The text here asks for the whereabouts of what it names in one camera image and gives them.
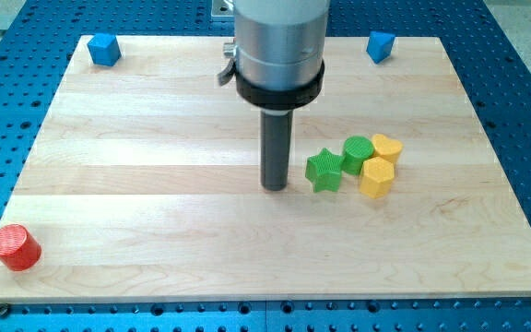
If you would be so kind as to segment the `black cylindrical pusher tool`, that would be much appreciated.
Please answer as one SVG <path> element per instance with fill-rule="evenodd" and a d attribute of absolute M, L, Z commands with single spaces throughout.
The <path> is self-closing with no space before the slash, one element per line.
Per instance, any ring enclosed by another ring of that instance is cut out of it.
<path fill-rule="evenodd" d="M 288 183 L 292 119 L 293 111 L 261 111 L 261 185 L 269 191 L 280 191 Z"/>

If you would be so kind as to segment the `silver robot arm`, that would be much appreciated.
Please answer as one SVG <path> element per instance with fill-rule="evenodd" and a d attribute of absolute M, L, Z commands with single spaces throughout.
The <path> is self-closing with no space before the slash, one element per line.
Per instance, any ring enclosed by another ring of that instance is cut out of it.
<path fill-rule="evenodd" d="M 293 111 L 314 101 L 325 74 L 329 0 L 240 0 L 220 86 L 235 81 L 260 112 L 260 176 L 268 191 L 287 186 Z"/>

